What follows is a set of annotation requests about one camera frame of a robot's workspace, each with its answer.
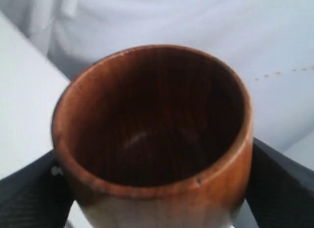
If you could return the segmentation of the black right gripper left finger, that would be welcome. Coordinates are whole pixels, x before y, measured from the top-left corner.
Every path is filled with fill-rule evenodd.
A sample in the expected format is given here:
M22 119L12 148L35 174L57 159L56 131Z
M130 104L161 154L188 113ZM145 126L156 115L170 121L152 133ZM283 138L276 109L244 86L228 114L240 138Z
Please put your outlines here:
M74 197L54 152L0 181L2 228L63 228Z

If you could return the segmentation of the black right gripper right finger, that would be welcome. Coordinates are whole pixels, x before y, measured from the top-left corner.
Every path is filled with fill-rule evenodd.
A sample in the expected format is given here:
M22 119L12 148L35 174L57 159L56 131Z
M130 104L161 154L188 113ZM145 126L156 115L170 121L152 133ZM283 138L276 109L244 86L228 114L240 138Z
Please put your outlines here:
M246 200L261 228L312 228L314 172L255 138Z

